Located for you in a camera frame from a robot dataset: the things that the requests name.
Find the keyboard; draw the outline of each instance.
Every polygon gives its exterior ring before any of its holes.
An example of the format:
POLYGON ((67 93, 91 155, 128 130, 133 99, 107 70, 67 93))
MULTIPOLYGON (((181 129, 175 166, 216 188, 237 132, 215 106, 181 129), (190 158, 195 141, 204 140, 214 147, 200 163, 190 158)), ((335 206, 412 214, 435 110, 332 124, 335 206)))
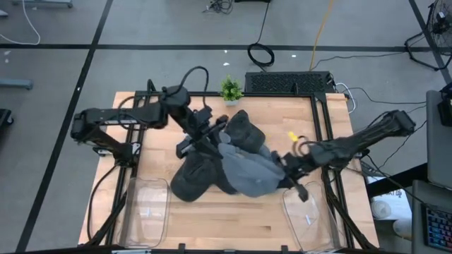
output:
POLYGON ((246 73, 247 92, 293 93, 294 84, 298 93, 335 92, 333 76, 328 71, 246 73))
POLYGON ((425 204, 421 208, 425 244, 452 253, 452 212, 425 204))

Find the yellow object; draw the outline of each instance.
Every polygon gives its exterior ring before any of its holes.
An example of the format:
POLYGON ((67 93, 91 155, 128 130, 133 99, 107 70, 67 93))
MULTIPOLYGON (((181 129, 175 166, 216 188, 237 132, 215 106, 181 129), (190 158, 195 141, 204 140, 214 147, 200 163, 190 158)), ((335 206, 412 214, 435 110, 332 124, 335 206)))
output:
POLYGON ((293 142, 297 142, 298 141, 298 137, 292 132, 289 131, 289 138, 293 141, 293 142))
POLYGON ((314 43, 314 48, 312 49, 312 57, 311 57, 311 64, 309 65, 309 71, 312 71, 312 68, 314 65, 314 59, 315 59, 315 55, 316 55, 317 42, 319 41, 320 34, 322 33, 326 20, 328 19, 328 16, 330 15, 331 10, 333 9, 333 2, 334 2, 334 0, 330 0, 330 3, 328 4, 328 10, 326 11, 325 16, 323 17, 322 24, 320 25, 319 32, 317 33, 316 41, 314 43))

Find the wooden table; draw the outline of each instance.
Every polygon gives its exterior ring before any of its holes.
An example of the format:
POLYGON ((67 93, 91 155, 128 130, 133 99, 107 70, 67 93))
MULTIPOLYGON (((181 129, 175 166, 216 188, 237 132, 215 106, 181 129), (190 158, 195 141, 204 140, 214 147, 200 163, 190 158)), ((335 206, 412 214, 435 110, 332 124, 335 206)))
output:
MULTIPOLYGON (((133 95, 132 92, 118 92, 113 107, 124 98, 133 95)), ((352 134, 347 105, 342 94, 328 94, 328 109, 334 137, 352 134)), ((251 122, 266 134, 266 144, 271 150, 277 150, 280 155, 291 149, 292 141, 288 132, 305 135, 315 140, 314 122, 310 100, 301 97, 244 97, 235 107, 226 107, 221 97, 207 97, 207 105, 213 109, 213 119, 222 114, 232 117, 240 109, 246 110, 251 122)), ((190 107, 200 109, 201 97, 192 97, 190 107)), ((326 137, 321 105, 318 104, 319 118, 322 125, 323 138, 326 137)), ((107 133, 119 141, 124 141, 126 131, 120 126, 109 126, 107 133)), ((182 141, 184 134, 181 128, 170 119, 163 130, 148 130, 145 132, 138 177, 141 179, 163 178, 171 181, 182 160, 175 155, 175 145, 182 141)), ((100 158, 94 183, 112 167, 111 156, 100 158)), ((349 167, 360 170, 358 162, 351 162, 349 167)), ((300 179, 301 183, 313 183, 323 186, 320 178, 321 170, 314 171, 310 176, 300 179)), ((117 184, 116 170, 99 187, 93 201, 92 234, 99 229, 112 208, 114 191, 117 184)), ((369 200, 363 177, 350 170, 342 171, 343 188, 347 201, 348 212, 362 231, 375 246, 379 245, 372 219, 369 200)), ((331 241, 329 230, 317 230, 313 226, 328 223, 327 217, 322 217, 312 224, 309 233, 299 244, 295 241, 285 210, 283 209, 283 192, 259 198, 248 198, 243 195, 227 195, 216 186, 211 186, 195 202, 183 202, 172 195, 169 204, 166 237, 157 248, 177 249, 179 243, 185 243, 187 249, 237 249, 237 250, 280 250, 286 245, 290 250, 298 250, 299 245, 304 250, 316 248, 319 244, 331 241)), ((319 189, 318 199, 322 199, 319 189)), ((297 208, 298 204, 287 204, 288 210, 297 208)), ((319 205, 321 214, 328 214, 326 205, 319 205)), ((115 236, 119 235, 122 216, 117 220, 115 236)), ((86 217, 81 231, 80 243, 87 241, 86 217)))

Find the wire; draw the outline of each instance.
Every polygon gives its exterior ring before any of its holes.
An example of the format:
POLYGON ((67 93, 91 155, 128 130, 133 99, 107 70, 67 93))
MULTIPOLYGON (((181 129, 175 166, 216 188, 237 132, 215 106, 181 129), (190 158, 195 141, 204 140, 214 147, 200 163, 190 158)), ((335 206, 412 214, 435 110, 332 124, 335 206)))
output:
POLYGON ((401 105, 401 104, 424 104, 426 102, 383 102, 383 101, 377 101, 375 99, 372 99, 369 94, 367 94, 366 90, 364 90, 363 88, 360 87, 350 87, 348 90, 354 90, 354 89, 358 89, 361 90, 366 96, 367 98, 371 101, 371 102, 375 102, 375 103, 382 103, 382 104, 394 104, 394 105, 401 105))
POLYGON ((384 116, 384 115, 387 114, 388 112, 389 112, 389 111, 385 111, 385 112, 379 114, 374 120, 372 120, 372 122, 369 123, 369 125, 368 125, 366 128, 372 126, 372 124, 374 124, 376 121, 378 121, 382 116, 384 116))
POLYGON ((87 223, 86 223, 86 234, 88 235, 88 239, 91 241, 92 237, 91 237, 91 213, 92 213, 92 209, 93 209, 93 199, 94 199, 94 194, 96 193, 97 189, 99 188, 99 185, 114 171, 114 169, 116 169, 118 165, 115 164, 109 171, 107 171, 107 173, 105 173, 105 175, 99 179, 99 181, 96 183, 96 185, 93 188, 93 191, 91 193, 90 196, 90 202, 88 204, 88 218, 87 218, 87 223))
MULTIPOLYGON (((348 170, 350 170, 350 171, 355 172, 356 174, 359 174, 360 176, 365 176, 363 171, 359 171, 359 170, 356 170, 356 169, 351 169, 351 168, 349 168, 349 167, 345 167, 345 168, 343 168, 343 169, 348 169, 348 170)), ((335 177, 335 176, 333 177, 333 179, 331 179, 330 183, 334 182, 334 180, 336 180, 336 177, 335 177)))
MULTIPOLYGON (((134 115, 129 114, 129 113, 126 113, 126 112, 124 112, 124 111, 121 110, 122 107, 126 104, 126 102, 128 102, 128 101, 131 100, 131 99, 135 99, 135 98, 143 98, 143 95, 139 95, 139 96, 138 96, 138 95, 129 96, 129 97, 127 97, 126 99, 123 99, 122 102, 119 103, 118 108, 117 108, 117 109, 118 109, 118 113, 117 113, 118 124, 119 124, 123 129, 125 129, 125 130, 128 130, 129 127, 126 126, 125 123, 122 123, 122 122, 119 120, 120 116, 129 116, 129 117, 131 117, 132 119, 134 119, 134 120, 136 121, 136 123, 139 123, 139 124, 144 125, 144 126, 147 125, 145 122, 140 121, 140 119, 137 119, 134 115)), ((132 130, 133 130, 133 131, 142 131, 142 130, 145 130, 145 129, 146 129, 146 127, 141 127, 141 126, 140 126, 140 128, 133 128, 132 130)))
POLYGON ((15 40, 11 40, 11 39, 5 37, 2 34, 0 34, 0 37, 4 38, 5 40, 7 40, 9 42, 15 43, 15 44, 20 44, 20 45, 38 45, 41 42, 41 35, 36 31, 35 26, 33 26, 33 24, 31 23, 28 15, 27 15, 27 11, 25 10, 25 0, 22 0, 22 8, 23 8, 23 14, 25 15, 25 18, 27 19, 28 24, 33 29, 33 31, 35 31, 35 34, 37 35, 37 42, 36 43, 32 43, 32 42, 17 42, 15 40))
POLYGON ((402 145, 400 145, 391 155, 389 155, 389 157, 383 162, 383 164, 379 167, 379 168, 382 168, 382 167, 384 167, 385 165, 386 165, 386 163, 388 162, 388 160, 390 159, 390 158, 392 158, 392 156, 394 156, 405 144, 406 144, 406 142, 408 141, 408 139, 410 139, 410 137, 413 135, 413 134, 415 134, 416 133, 416 131, 418 131, 419 129, 421 129, 422 127, 424 127, 424 125, 425 125, 425 123, 427 122, 427 120, 425 120, 424 121, 424 123, 419 127, 419 128, 417 128, 417 129, 415 129, 415 131, 413 132, 413 133, 411 133, 406 139, 405 139, 405 141, 403 141, 403 143, 402 143, 402 145))
MULTIPOLYGON (((420 40, 422 40, 422 39, 424 39, 424 38, 425 38, 425 37, 422 37, 422 38, 418 39, 416 42, 413 42, 413 43, 410 45, 410 47, 411 47, 412 45, 418 43, 420 40)), ((393 56, 393 55, 396 55, 396 54, 404 54, 404 53, 407 53, 407 51, 405 51, 405 52, 396 52, 396 53, 388 53, 388 54, 380 54, 380 55, 333 56, 333 57, 330 57, 330 58, 328 58, 328 59, 321 59, 321 60, 319 60, 319 61, 316 63, 316 65, 311 69, 311 71, 314 70, 315 68, 317 68, 317 66, 319 66, 319 64, 320 64, 321 62, 323 62, 323 61, 330 61, 330 60, 333 60, 333 59, 376 58, 376 57, 383 57, 383 56, 393 56)))
POLYGON ((351 99, 352 102, 353 102, 353 109, 350 110, 348 113, 349 113, 349 114, 353 113, 353 111, 356 109, 356 102, 355 102, 355 99, 353 98, 352 93, 350 92, 350 89, 348 89, 348 86, 347 86, 346 84, 344 84, 344 83, 336 83, 335 85, 342 85, 342 86, 345 87, 345 89, 347 90, 347 92, 348 92, 348 94, 349 94, 349 96, 350 96, 350 99, 351 99))
POLYGON ((323 17, 322 24, 320 24, 319 32, 317 33, 316 41, 314 43, 314 48, 312 49, 312 57, 311 57, 311 64, 309 64, 309 71, 313 70, 312 66, 314 64, 314 59, 316 56, 317 43, 319 42, 320 34, 322 33, 326 20, 328 20, 328 16, 330 15, 331 10, 333 9, 333 2, 334 2, 334 0, 330 0, 330 3, 328 4, 328 10, 326 11, 325 16, 323 17))
POLYGON ((275 53, 273 53, 273 50, 271 50, 271 48, 259 44, 259 42, 261 41, 262 38, 262 32, 263 32, 263 27, 266 24, 266 18, 267 18, 267 12, 268 12, 268 7, 270 6, 270 2, 267 3, 267 8, 266 8, 266 12, 263 16, 263 20, 262 20, 262 26, 261 26, 261 33, 259 33, 259 38, 257 39, 256 42, 254 42, 253 44, 250 44, 248 46, 248 49, 246 50, 248 53, 248 57, 251 59, 251 61, 256 64, 263 72, 267 72, 263 67, 270 67, 275 63, 275 53), (251 55, 251 50, 253 49, 253 47, 258 47, 263 49, 265 52, 267 52, 270 55, 270 61, 264 63, 264 62, 260 62, 257 61, 252 55, 251 55))
POLYGON ((424 201, 420 200, 418 197, 416 197, 415 195, 413 195, 410 191, 408 191, 406 188, 404 188, 401 184, 399 184, 398 182, 394 181, 391 177, 390 174, 384 173, 382 170, 380 170, 380 168, 375 164, 374 160, 372 159, 372 157, 370 157, 370 155, 366 155, 369 159, 370 162, 374 165, 375 169, 380 172, 380 174, 384 175, 386 177, 386 179, 388 179, 391 183, 395 184, 397 187, 399 187, 400 189, 404 190, 408 195, 410 195, 412 198, 416 199, 417 201, 426 204, 424 201))
POLYGON ((414 109, 411 109, 410 111, 407 111, 407 114, 409 114, 409 113, 411 113, 411 112, 413 112, 413 111, 416 111, 416 110, 418 110, 418 109, 425 108, 426 106, 427 106, 427 105, 419 106, 419 107, 416 107, 416 108, 414 108, 414 109))
POLYGON ((204 67, 202 67, 202 66, 195 66, 195 67, 189 69, 189 71, 187 71, 187 72, 185 73, 184 77, 182 78, 182 81, 181 81, 181 83, 179 84, 179 87, 177 88, 177 90, 176 90, 175 92, 173 92, 173 93, 167 95, 167 96, 169 97, 169 96, 172 96, 172 95, 177 94, 177 93, 182 89, 182 87, 184 86, 185 80, 186 80, 186 79, 189 77, 189 75, 190 75, 194 70, 196 70, 196 69, 200 69, 200 70, 203 70, 203 71, 206 72, 206 85, 204 86, 204 95, 203 95, 203 103, 204 103, 204 106, 206 106, 206 93, 205 93, 205 91, 207 90, 207 86, 208 86, 208 84, 209 84, 209 71, 207 71, 207 69, 204 68, 204 67))
POLYGON ((210 6, 207 6, 207 9, 204 10, 203 13, 211 12, 211 10, 213 10, 216 13, 224 13, 226 15, 229 15, 234 8, 232 5, 232 0, 213 0, 210 2, 210 6))
POLYGON ((292 144, 292 153, 294 155, 303 155, 303 152, 302 152, 303 144, 298 145, 301 139, 303 139, 305 141, 309 141, 308 137, 306 137, 305 135, 299 135, 297 138, 297 141, 293 142, 293 144, 292 144))

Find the white cable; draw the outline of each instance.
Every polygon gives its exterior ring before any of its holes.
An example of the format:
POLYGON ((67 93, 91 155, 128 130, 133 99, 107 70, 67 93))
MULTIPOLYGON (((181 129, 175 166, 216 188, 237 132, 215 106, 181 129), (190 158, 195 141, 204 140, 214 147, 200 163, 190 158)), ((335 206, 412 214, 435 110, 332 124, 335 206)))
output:
POLYGON ((351 99, 352 102, 353 102, 353 109, 352 109, 351 111, 349 111, 348 113, 349 113, 349 114, 353 113, 353 111, 356 109, 356 102, 355 102, 355 99, 353 98, 352 93, 350 92, 350 89, 348 89, 348 86, 347 86, 346 84, 344 84, 344 83, 336 83, 336 86, 337 86, 337 85, 342 85, 342 86, 345 87, 345 89, 347 90, 347 92, 348 92, 348 94, 349 94, 349 96, 350 96, 350 99, 351 99))
POLYGON ((28 18, 27 15, 27 11, 25 10, 25 0, 22 0, 22 7, 23 7, 23 14, 25 15, 25 17, 27 18, 28 24, 30 24, 30 27, 33 29, 33 31, 35 31, 36 35, 37 35, 37 42, 36 43, 32 43, 32 42, 17 42, 11 39, 8 39, 6 37, 4 37, 2 34, 0 34, 0 37, 4 38, 5 40, 15 43, 15 44, 20 44, 20 45, 38 45, 41 42, 41 35, 36 31, 35 27, 33 26, 33 24, 31 23, 30 19, 28 18))

